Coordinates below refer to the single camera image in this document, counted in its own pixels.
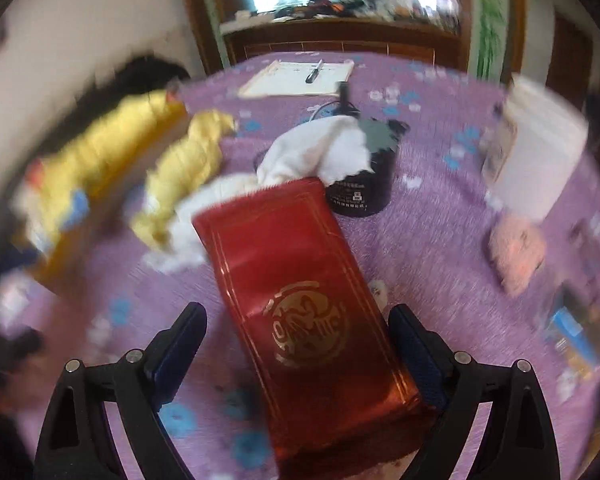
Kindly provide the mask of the wooden counter with window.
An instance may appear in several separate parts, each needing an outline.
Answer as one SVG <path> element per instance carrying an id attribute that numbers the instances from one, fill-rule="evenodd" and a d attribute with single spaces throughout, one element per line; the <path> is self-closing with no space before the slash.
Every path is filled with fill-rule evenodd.
<path id="1" fill-rule="evenodd" d="M 509 81 L 521 70 L 526 0 L 185 0 L 214 74 L 280 52 L 373 52 Z"/>

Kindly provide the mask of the white notepad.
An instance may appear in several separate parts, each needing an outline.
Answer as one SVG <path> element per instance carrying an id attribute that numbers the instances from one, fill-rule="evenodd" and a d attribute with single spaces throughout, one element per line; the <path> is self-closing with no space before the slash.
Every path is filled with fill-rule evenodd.
<path id="1" fill-rule="evenodd" d="M 237 95 L 246 100 L 269 96 L 336 96 L 340 84 L 349 80 L 355 66 L 352 60 L 324 61 L 314 83 L 306 84 L 306 76 L 316 63 L 275 61 L 243 84 Z"/>

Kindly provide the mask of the brown wooden door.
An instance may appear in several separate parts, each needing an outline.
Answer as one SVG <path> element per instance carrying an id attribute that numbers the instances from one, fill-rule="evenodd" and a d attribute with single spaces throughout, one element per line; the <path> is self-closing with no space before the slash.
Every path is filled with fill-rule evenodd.
<path id="1" fill-rule="evenodd" d="M 554 42 L 546 86 L 580 110 L 588 93 L 593 40 L 564 14 L 555 12 Z"/>

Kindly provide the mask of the red leather tissue box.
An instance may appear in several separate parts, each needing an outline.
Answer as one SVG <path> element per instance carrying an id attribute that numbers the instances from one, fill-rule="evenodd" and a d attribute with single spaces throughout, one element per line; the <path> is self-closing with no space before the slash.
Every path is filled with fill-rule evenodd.
<path id="1" fill-rule="evenodd" d="M 315 178 L 210 208 L 194 228 L 256 372 L 284 479 L 342 479 L 415 452 L 434 413 Z"/>

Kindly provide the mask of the yellow towel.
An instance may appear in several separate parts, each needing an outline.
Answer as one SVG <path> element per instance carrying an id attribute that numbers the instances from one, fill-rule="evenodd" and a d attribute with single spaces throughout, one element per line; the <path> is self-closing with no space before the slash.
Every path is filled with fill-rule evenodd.
<path id="1" fill-rule="evenodd" d="M 128 96 L 59 151 L 29 162 L 10 204 L 27 242 L 50 254 L 88 215 L 100 186 L 184 115 L 166 90 Z"/>
<path id="2" fill-rule="evenodd" d="M 203 110 L 190 120 L 186 135 L 170 144 L 155 167 L 147 171 L 143 208 L 130 223 L 147 247 L 161 250 L 169 245 L 168 224 L 176 206 L 218 173 L 220 142 L 235 128 L 232 115 Z"/>

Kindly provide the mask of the yellow rimmed storage box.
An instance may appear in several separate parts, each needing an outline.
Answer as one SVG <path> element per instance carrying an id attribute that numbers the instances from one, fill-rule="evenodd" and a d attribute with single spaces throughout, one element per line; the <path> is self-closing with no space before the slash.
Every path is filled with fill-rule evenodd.
<path id="1" fill-rule="evenodd" d="M 178 120 L 170 123 L 169 128 L 163 128 L 157 140 L 152 141 L 147 148 L 143 148 L 132 162 L 124 165 L 122 170 L 100 186 L 88 215 L 76 226 L 61 235 L 59 243 L 53 251 L 44 255 L 30 245 L 23 236 L 22 223 L 17 219 L 17 234 L 14 241 L 18 248 L 31 248 L 35 251 L 35 260 L 27 266 L 27 272 L 35 281 L 45 287 L 52 287 L 60 278 L 70 271 L 70 268 L 79 260 L 92 244 L 92 237 L 96 233 L 96 224 L 105 219 L 122 201 L 123 195 L 137 184 L 145 171 L 158 158 L 160 153 L 177 136 L 184 132 L 187 113 Z"/>

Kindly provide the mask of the white cloth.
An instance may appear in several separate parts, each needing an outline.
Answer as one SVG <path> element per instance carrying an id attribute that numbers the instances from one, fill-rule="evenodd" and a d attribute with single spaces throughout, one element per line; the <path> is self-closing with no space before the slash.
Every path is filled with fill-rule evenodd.
<path id="1" fill-rule="evenodd" d="M 201 266 L 208 258 L 192 223 L 198 214 L 292 180 L 316 177 L 329 186 L 369 170 L 371 158 L 366 133 L 354 117 L 332 116 L 294 127 L 272 143 L 256 171 L 215 177 L 184 198 L 168 224 L 169 245 L 143 255 L 142 265 L 163 274 Z"/>

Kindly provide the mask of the black sofa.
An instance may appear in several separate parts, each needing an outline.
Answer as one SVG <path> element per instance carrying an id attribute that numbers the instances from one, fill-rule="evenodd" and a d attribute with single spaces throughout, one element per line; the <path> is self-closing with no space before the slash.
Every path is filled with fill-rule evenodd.
<path id="1" fill-rule="evenodd" d="M 171 81 L 188 78 L 189 72 L 180 63 L 152 54 L 132 58 L 107 81 L 94 82 L 46 133 L 40 150 L 43 154 L 59 150 L 97 118 L 114 110 L 127 96 L 141 96 L 164 89 Z"/>

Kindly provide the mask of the white plastic jar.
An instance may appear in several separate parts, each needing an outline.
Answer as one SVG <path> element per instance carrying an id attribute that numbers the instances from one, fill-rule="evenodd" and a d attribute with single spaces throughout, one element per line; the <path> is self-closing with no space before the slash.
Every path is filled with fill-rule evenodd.
<path id="1" fill-rule="evenodd" d="M 516 74 L 486 141 L 482 176 L 507 209 L 539 223 L 550 213 L 588 140 L 588 122 L 562 96 Z"/>

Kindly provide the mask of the pink soft pouch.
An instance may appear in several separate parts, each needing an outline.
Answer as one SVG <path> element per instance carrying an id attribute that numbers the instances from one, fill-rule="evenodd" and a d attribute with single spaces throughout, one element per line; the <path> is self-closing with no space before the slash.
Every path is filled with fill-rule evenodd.
<path id="1" fill-rule="evenodd" d="M 503 214 L 488 239 L 489 258 L 509 297 L 521 295 L 546 256 L 541 229 L 518 214 Z"/>

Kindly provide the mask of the blue snack packet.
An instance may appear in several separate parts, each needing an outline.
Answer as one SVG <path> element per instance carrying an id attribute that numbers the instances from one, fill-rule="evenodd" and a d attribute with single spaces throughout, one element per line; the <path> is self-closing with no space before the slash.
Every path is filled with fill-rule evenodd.
<path id="1" fill-rule="evenodd" d="M 581 379 L 600 368 L 600 307 L 568 283 L 559 284 L 547 307 L 545 329 L 556 351 Z"/>

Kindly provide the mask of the purple floral tablecloth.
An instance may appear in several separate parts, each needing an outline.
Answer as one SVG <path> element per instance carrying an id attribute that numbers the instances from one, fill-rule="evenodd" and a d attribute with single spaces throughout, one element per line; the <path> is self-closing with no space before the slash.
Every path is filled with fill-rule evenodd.
<path id="1" fill-rule="evenodd" d="M 580 161 L 547 216 L 544 264 L 517 298 L 502 291 L 486 252 L 501 206 L 486 189 L 480 133 L 494 125 L 494 84 L 428 64 L 373 53 L 285 53 L 285 61 L 349 61 L 351 98 L 365 115 L 410 126 L 391 202 L 376 216 L 340 222 L 358 266 L 384 309 L 405 302 L 427 328 L 483 363 L 529 360 L 552 416 L 560 472 L 573 478 L 595 412 L 600 369 L 576 382 L 544 330 L 540 309 L 555 285 L 582 295 L 600 288 L 600 173 Z M 198 356 L 162 412 L 178 452 L 198 479 L 273 479 L 277 470 L 256 411 L 250 365 L 208 264 L 162 274 L 125 218 L 87 253 L 65 292 L 14 283 L 2 312 L 9 330 L 29 325 L 46 340 L 48 398 L 65 362 L 110 362 L 169 326 L 191 301 L 208 312 Z"/>

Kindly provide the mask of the black pen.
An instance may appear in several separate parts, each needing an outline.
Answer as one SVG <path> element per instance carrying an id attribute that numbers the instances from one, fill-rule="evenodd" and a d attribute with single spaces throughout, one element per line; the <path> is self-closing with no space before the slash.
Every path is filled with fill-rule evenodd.
<path id="1" fill-rule="evenodd" d="M 312 70 L 309 72 L 309 75 L 306 76 L 306 80 L 304 81 L 306 84 L 313 84 L 315 79 L 318 77 L 318 75 L 320 74 L 320 71 L 322 69 L 322 66 L 324 64 L 323 60 L 319 60 L 316 65 L 312 68 Z"/>

